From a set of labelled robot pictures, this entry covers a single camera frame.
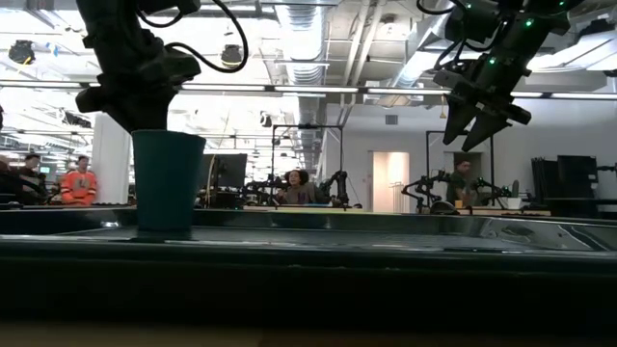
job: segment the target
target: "woman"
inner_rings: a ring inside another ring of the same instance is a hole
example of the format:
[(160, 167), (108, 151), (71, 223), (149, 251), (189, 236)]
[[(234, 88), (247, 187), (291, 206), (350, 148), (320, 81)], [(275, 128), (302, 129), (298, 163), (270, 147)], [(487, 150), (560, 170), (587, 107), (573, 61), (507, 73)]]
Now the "woman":
[(285, 174), (289, 187), (279, 191), (277, 201), (280, 204), (328, 203), (330, 200), (309, 182), (309, 173), (304, 170), (293, 170)]

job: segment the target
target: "person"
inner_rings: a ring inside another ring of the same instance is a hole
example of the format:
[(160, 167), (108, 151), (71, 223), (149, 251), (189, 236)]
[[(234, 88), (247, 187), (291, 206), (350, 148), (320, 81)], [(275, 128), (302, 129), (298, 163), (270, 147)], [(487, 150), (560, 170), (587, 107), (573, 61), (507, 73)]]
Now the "person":
[(9, 158), (6, 155), (0, 155), (0, 173), (6, 173), (10, 169)]
[(454, 173), (450, 175), (447, 184), (445, 200), (455, 205), (456, 200), (463, 202), (463, 206), (469, 204), (470, 195), (466, 193), (466, 178), (471, 168), (471, 163), (467, 160), (458, 160), (454, 163)]
[[(25, 170), (14, 170), (9, 163), (9, 158), (0, 155), (0, 203), (19, 202), (28, 205), (43, 203), (46, 192), (38, 188), (44, 187), (44, 177), (40, 178)], [(31, 175), (23, 176), (20, 172)]]
[(277, 193), (280, 204), (328, 203), (330, 200), (317, 187), (309, 182), (309, 173), (292, 170), (285, 174), (289, 184), (286, 190)]
[(4, 120), (4, 109), (2, 108), (2, 105), (0, 105), (0, 130), (2, 130), (3, 120)]
[(90, 160), (85, 155), (77, 159), (77, 169), (70, 171), (62, 181), (62, 201), (65, 204), (89, 206), (96, 198), (96, 175), (88, 171)]
[[(45, 189), (46, 176), (43, 173), (37, 172), (37, 168), (39, 167), (39, 164), (40, 164), (40, 155), (35, 154), (35, 153), (30, 153), (26, 155), (25, 165), (17, 169), (16, 173), (19, 175), (19, 178), (39, 186), (42, 192), (46, 192), (46, 189)], [(28, 187), (25, 185), (23, 186), (23, 191), (33, 194), (33, 195), (35, 194), (35, 190), (32, 187)]]

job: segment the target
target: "man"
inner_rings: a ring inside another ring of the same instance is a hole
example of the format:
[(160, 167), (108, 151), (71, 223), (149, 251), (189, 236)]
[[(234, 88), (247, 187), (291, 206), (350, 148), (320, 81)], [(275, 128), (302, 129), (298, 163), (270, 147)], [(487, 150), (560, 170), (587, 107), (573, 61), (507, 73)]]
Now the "man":
[(467, 206), (470, 201), (470, 195), (465, 192), (467, 187), (466, 178), (471, 168), (471, 163), (467, 160), (458, 160), (454, 163), (454, 173), (450, 175), (450, 182), (447, 184), (445, 199), (455, 204), (456, 200), (463, 202), (463, 206)]
[(70, 171), (62, 181), (62, 201), (66, 204), (89, 206), (96, 198), (96, 175), (88, 171), (90, 160), (85, 155), (77, 159), (77, 170)]
[[(17, 169), (17, 174), (19, 178), (29, 181), (33, 184), (38, 185), (43, 191), (45, 191), (45, 175), (39, 173), (37, 168), (40, 164), (40, 155), (35, 153), (30, 153), (26, 155), (25, 165), (21, 168)], [(29, 192), (34, 194), (34, 189), (28, 186), (23, 186), (24, 192)]]
[(2, 121), (4, 118), (4, 109), (2, 108), (2, 106), (0, 105), (0, 130), (2, 130)]
[(6, 155), (0, 155), (0, 173), (7, 172), (10, 169), (9, 158)]

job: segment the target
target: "fluorescent light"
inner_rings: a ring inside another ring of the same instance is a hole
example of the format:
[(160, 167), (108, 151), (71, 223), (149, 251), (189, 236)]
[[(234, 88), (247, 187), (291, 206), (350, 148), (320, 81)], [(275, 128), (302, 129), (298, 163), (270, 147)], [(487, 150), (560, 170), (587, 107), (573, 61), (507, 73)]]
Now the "fluorescent light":
[[(246, 6), (246, 5), (229, 5), (230, 10), (232, 12), (235, 13), (242, 13), (242, 12), (250, 12), (253, 13), (255, 11), (255, 7), (253, 6)], [(205, 10), (205, 11), (220, 11), (221, 8), (219, 8), (216, 5), (201, 5), (201, 10)], [(263, 9), (261, 9), (262, 12), (264, 13), (274, 13), (274, 8), (272, 7), (264, 7)]]
[(282, 96), (326, 97), (324, 93), (283, 93)]
[(185, 91), (201, 92), (264, 92), (265, 86), (257, 85), (207, 85), (207, 84), (184, 84), (182, 89)]
[(13, 88), (79, 88), (83, 87), (77, 82), (63, 81), (0, 81), (0, 87)]
[(450, 91), (436, 89), (369, 88), (368, 93), (382, 95), (443, 95), (450, 93)]
[(541, 97), (542, 93), (537, 92), (511, 92), (510, 95), (517, 98), (537, 98)]
[(284, 66), (306, 66), (306, 67), (329, 67), (330, 63), (327, 62), (313, 62), (313, 61), (308, 61), (308, 62), (302, 62), (302, 61), (274, 61), (274, 64), (276, 65), (284, 65)]
[(550, 98), (566, 100), (617, 100), (617, 93), (553, 93)]
[(357, 93), (354, 87), (311, 87), (311, 86), (276, 86), (277, 92), (283, 93)]

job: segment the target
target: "metal frame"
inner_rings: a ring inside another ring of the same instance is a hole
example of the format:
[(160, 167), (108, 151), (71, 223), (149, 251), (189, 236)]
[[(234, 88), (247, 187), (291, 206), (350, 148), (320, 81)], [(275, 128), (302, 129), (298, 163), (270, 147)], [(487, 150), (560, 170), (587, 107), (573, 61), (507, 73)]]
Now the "metal frame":
[[(34, 88), (51, 91), (81, 92), (88, 87), (100, 86), (94, 81), (31, 81), (0, 79), (0, 87)], [(368, 88), (368, 87), (334, 87), (334, 86), (288, 86), (288, 85), (231, 85), (184, 83), (179, 93), (211, 95), (254, 95), (281, 96), (284, 93), (296, 94), (372, 94), (372, 95), (444, 95), (450, 90), (430, 88)], [(573, 92), (511, 92), (517, 99), (547, 99), (576, 101), (617, 101), (617, 93), (573, 93)]]
[[(430, 137), (431, 134), (445, 134), (445, 131), (443, 130), (427, 130), (426, 131), (426, 176), (429, 177), (431, 175), (431, 149), (430, 149)], [(491, 136), (491, 138), (489, 139), (490, 141), (490, 146), (491, 146), (491, 151), (490, 151), (490, 156), (491, 156), (491, 184), (495, 184), (495, 145), (494, 145), (494, 141), (493, 141), (493, 136)], [(491, 187), (491, 195), (493, 195), (495, 193), (495, 187)]]
[(277, 138), (277, 129), (278, 128), (296, 128), (296, 129), (306, 129), (306, 130), (312, 130), (312, 129), (338, 129), (338, 131), (340, 132), (340, 155), (339, 155), (339, 162), (340, 162), (340, 170), (343, 170), (343, 127), (341, 125), (306, 125), (306, 124), (300, 124), (300, 125), (287, 125), (287, 124), (274, 124), (272, 125), (272, 167), (270, 168), (270, 174), (272, 176), (274, 176), (274, 152), (275, 152), (275, 140)]

